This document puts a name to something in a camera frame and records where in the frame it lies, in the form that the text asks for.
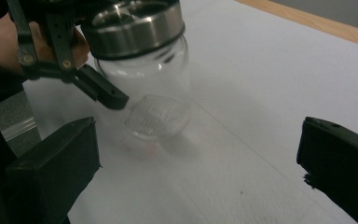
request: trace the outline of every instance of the gray floor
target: gray floor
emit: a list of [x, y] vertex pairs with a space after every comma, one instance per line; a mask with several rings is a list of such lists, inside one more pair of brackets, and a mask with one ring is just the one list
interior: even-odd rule
[[[4, 133], [13, 130], [10, 127], [20, 127], [25, 120], [33, 121], [33, 113], [28, 104], [25, 92], [19, 92], [16, 95], [0, 103], [0, 130]], [[40, 142], [40, 136], [37, 128], [32, 126], [31, 130], [21, 129], [20, 135], [15, 134], [14, 138], [7, 141], [17, 156]]]

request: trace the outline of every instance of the transparent glass container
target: transparent glass container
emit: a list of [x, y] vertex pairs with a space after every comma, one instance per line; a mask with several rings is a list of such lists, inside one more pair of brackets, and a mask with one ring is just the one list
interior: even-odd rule
[[97, 70], [130, 100], [116, 111], [126, 130], [144, 140], [181, 132], [190, 118], [188, 49], [181, 35], [168, 46], [118, 61], [95, 59]]

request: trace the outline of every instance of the white surface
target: white surface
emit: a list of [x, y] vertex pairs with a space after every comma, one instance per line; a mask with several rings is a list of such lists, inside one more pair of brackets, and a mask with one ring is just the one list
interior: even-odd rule
[[234, 1], [182, 9], [192, 118], [169, 141], [132, 139], [73, 85], [24, 84], [43, 138], [97, 120], [103, 168], [72, 223], [355, 223], [303, 182], [296, 152], [306, 116], [358, 132], [358, 45]]

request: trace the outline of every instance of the metal lid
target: metal lid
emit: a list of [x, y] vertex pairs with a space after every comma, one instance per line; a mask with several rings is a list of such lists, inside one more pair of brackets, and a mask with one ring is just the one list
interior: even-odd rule
[[95, 58], [119, 60], [172, 43], [185, 23], [179, 0], [136, 0], [100, 10], [81, 29]]

